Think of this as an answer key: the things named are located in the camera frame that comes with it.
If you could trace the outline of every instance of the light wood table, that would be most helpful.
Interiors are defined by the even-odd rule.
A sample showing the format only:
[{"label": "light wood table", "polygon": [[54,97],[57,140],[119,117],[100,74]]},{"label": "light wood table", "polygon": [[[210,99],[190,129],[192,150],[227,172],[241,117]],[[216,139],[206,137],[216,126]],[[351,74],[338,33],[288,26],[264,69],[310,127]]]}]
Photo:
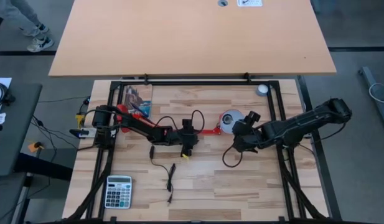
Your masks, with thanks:
[{"label": "light wood table", "polygon": [[309,0],[74,0],[49,75],[333,75]]},{"label": "light wood table", "polygon": [[[302,113],[295,81],[279,80],[279,83],[287,117]],[[225,110],[238,109],[243,114],[250,110],[259,113],[261,124],[270,120],[268,100],[257,96],[255,88],[153,86],[151,119],[156,122],[162,116],[171,115],[180,126],[182,118],[189,118],[193,110],[200,110],[205,116],[205,128],[209,129],[215,127]],[[95,81],[89,109],[105,105],[109,89],[110,81]],[[88,115],[86,124],[92,117],[92,114]],[[196,116],[195,128],[201,125]],[[150,143],[137,133],[120,132],[111,174],[133,178],[133,199],[129,210],[106,209],[105,220],[111,216],[117,216],[119,221],[277,220],[279,216],[287,216],[275,147],[259,150],[258,154],[244,153],[241,164],[231,169],[222,164],[222,154],[232,144],[233,135],[200,135],[199,139],[189,161],[179,157],[180,146],[156,146],[156,163],[170,167],[175,162],[177,166],[173,177],[174,197],[167,206],[167,174],[161,167],[150,163]],[[91,144],[91,139],[82,140],[80,147]],[[302,144],[311,148],[308,141]],[[90,190],[96,155],[97,149],[77,154],[63,217],[72,214]],[[235,164],[239,156],[236,150],[232,150],[226,160]],[[295,157],[302,190],[318,210],[327,215],[314,156],[307,149],[297,147]],[[296,206],[296,198],[294,194],[292,196]],[[97,193],[93,217],[97,216],[99,202],[100,192]]]}]

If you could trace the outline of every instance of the black metal frame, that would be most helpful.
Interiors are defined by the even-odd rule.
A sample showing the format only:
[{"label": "black metal frame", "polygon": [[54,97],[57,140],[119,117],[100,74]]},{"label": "black metal frame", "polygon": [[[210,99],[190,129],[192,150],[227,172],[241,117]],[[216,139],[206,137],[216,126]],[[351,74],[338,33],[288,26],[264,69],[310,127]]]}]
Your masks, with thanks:
[{"label": "black metal frame", "polygon": [[[260,84],[265,84],[265,85],[271,86],[272,89],[275,90],[276,100],[278,102],[278,107],[279,107],[280,118],[282,120],[286,119],[286,113],[284,111],[284,105],[283,105],[283,99],[281,97],[281,90],[280,90],[279,81],[255,81],[255,80],[251,80],[249,74],[247,74],[247,73],[245,74],[246,80],[242,81],[242,82],[240,80],[218,80],[218,81],[216,81],[216,80],[214,80],[214,81],[213,80],[207,80],[207,81],[204,81],[204,80],[197,80],[197,81],[196,80],[189,80],[189,81],[188,80],[182,80],[182,81],[181,80],[177,80],[177,81],[174,81],[174,80],[157,80],[157,81],[155,81],[155,80],[148,80],[147,75],[143,76],[143,78],[144,78],[144,81],[141,80],[141,82],[132,82],[132,81],[127,82],[127,80],[111,82],[107,105],[113,104],[114,95],[115,95],[116,90],[119,90],[117,104],[120,104],[122,102],[123,90],[124,90],[124,86],[126,86],[126,85],[152,84],[152,85],[168,86],[168,85],[260,85]],[[274,120],[276,120],[276,110],[274,108],[273,95],[272,95],[271,91],[268,92],[268,105],[269,105],[271,120],[274,121]],[[315,134],[314,135],[314,141],[315,141],[315,139],[320,139],[319,135]],[[317,144],[316,148],[321,149],[321,150],[316,149],[317,152],[322,151],[320,143]],[[280,168],[280,163],[281,162],[284,163],[283,148],[281,146],[277,146],[277,153],[278,153],[279,168]],[[293,154],[290,151],[288,151],[288,157],[289,157],[290,171],[292,173],[293,179],[294,179],[295,183],[297,183],[297,185],[299,186],[299,179],[298,179],[295,159],[294,159]],[[100,149],[98,151],[98,155],[96,157],[96,163],[95,163],[95,170],[93,173],[92,185],[94,185],[96,183],[96,180],[100,174],[102,158],[103,158],[103,150]],[[318,158],[318,162],[323,162],[323,161],[325,162],[325,159],[323,160],[323,159]],[[327,164],[323,164],[321,167],[327,168]],[[292,200],[291,200],[289,184],[283,175],[282,175],[282,183],[283,183],[284,198],[285,198],[285,202],[286,202],[288,217],[294,218],[293,204],[292,204]],[[106,184],[107,183],[105,181],[105,183],[103,185],[102,192],[105,191]],[[333,190],[333,188],[332,187],[331,188],[325,188],[325,190]],[[324,193],[324,194],[327,195],[327,197],[328,197],[329,195],[334,195],[334,192],[330,192],[329,194],[327,194],[327,193]],[[100,201],[99,212],[98,212],[98,218],[101,218],[101,219],[103,219],[104,212],[105,212],[105,201],[104,201],[103,197],[104,197],[104,194],[101,194],[101,201]],[[87,208],[86,218],[92,217],[94,203],[95,203],[95,201],[92,201],[89,204],[89,206]],[[304,205],[302,204],[302,202],[299,198],[297,199],[297,204],[298,204],[298,208],[299,208],[299,217],[306,218],[306,211],[305,211]],[[332,202],[331,207],[333,207],[331,209],[331,211],[332,211],[331,214],[337,213],[337,212],[333,212],[333,210],[334,209],[338,210],[338,205],[335,204],[335,206],[334,206],[334,204]],[[280,222],[281,221],[254,222],[254,223],[280,223]],[[124,222],[116,222],[116,223],[147,223],[147,222],[126,222],[126,221],[124,221]],[[190,223],[190,222],[171,222],[171,223]]]}]

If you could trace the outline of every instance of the gray floor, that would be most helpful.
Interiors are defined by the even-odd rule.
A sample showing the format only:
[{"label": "gray floor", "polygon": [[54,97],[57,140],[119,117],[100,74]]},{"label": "gray floor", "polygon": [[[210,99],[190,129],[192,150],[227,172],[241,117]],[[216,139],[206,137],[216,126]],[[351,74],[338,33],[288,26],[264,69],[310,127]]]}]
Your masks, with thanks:
[{"label": "gray floor", "polygon": [[[59,42],[70,13],[71,0],[29,0],[41,20],[51,28],[50,36]],[[325,40],[331,47],[384,45],[384,1],[319,1],[321,13],[317,15]],[[0,50],[24,50],[30,39],[21,36],[6,22],[0,28]],[[375,104],[367,94],[367,87],[357,70],[369,66],[378,81],[384,83],[384,52],[333,53],[338,74],[333,77],[306,77],[312,104],[332,97],[343,98],[354,112],[344,131],[323,142],[333,179],[334,188],[344,220],[384,223],[384,128]],[[92,79],[48,78],[51,56],[0,57],[0,77],[14,77],[17,82],[43,84],[40,100],[54,100],[73,96],[87,96]],[[60,103],[40,103],[35,115],[54,130],[67,132],[76,127],[74,114],[81,100]],[[325,136],[337,126],[320,130]],[[44,139],[31,127],[27,140]],[[63,147],[56,159],[65,164],[75,151],[58,139]],[[24,152],[27,152],[27,141]],[[39,177],[31,192],[47,182]],[[30,204],[26,220],[52,221],[61,217],[67,183],[56,181],[37,194]]]}]

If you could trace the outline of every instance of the wooden board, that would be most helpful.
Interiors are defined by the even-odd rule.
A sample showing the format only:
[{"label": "wooden board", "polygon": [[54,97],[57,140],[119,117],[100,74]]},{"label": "wooden board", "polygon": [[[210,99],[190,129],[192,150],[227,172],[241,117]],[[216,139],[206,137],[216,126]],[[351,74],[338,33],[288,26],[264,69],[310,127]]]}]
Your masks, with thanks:
[{"label": "wooden board", "polygon": [[49,75],[333,75],[309,0],[75,0]]},{"label": "wooden board", "polygon": [[[284,108],[288,118],[302,113],[294,80],[280,80]],[[105,104],[110,81],[95,81],[89,109]],[[221,113],[238,109],[243,114],[253,110],[261,115],[260,124],[270,120],[266,97],[255,94],[255,86],[154,86],[152,120],[170,115],[178,126],[193,110],[205,116],[205,128],[214,128]],[[88,115],[89,123],[93,115]],[[163,120],[163,125],[172,125]],[[201,127],[196,116],[194,126]],[[155,162],[170,167],[176,163],[173,177],[174,197],[167,206],[169,192],[165,190],[167,174],[149,160],[150,143],[137,133],[119,133],[112,166],[113,175],[133,178],[133,199],[130,210],[105,210],[105,220],[117,216],[121,221],[159,220],[277,220],[287,216],[279,165],[274,147],[258,154],[244,153],[241,164],[228,168],[222,154],[232,144],[233,136],[199,136],[189,161],[179,157],[180,146],[156,146]],[[90,146],[92,140],[82,140],[80,147]],[[308,141],[303,145],[311,148]],[[302,147],[295,150],[296,164],[302,190],[312,203],[327,215],[319,174],[312,153]],[[240,158],[231,150],[226,161],[235,164]],[[63,217],[78,207],[90,189],[96,149],[77,154],[74,172]],[[97,215],[100,193],[94,214]]]}]

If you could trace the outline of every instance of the white shoe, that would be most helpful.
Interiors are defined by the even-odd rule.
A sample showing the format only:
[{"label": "white shoe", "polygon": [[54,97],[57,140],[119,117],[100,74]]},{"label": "white shoe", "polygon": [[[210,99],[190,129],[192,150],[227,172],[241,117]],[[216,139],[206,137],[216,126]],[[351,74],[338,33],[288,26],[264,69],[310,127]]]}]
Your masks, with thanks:
[{"label": "white shoe", "polygon": [[[49,31],[49,28],[47,26],[43,25],[43,24],[40,24],[38,26],[38,29],[40,30],[41,34],[44,34],[44,33]],[[23,35],[25,35],[26,37],[31,37],[32,36],[30,34],[25,33],[24,31],[23,31]]]},{"label": "white shoe", "polygon": [[48,47],[53,46],[54,43],[55,42],[49,37],[45,37],[44,40],[39,40],[37,38],[34,38],[32,40],[32,44],[30,44],[27,47],[27,49],[32,53],[36,53],[36,52],[40,52],[41,50],[47,49]]}]

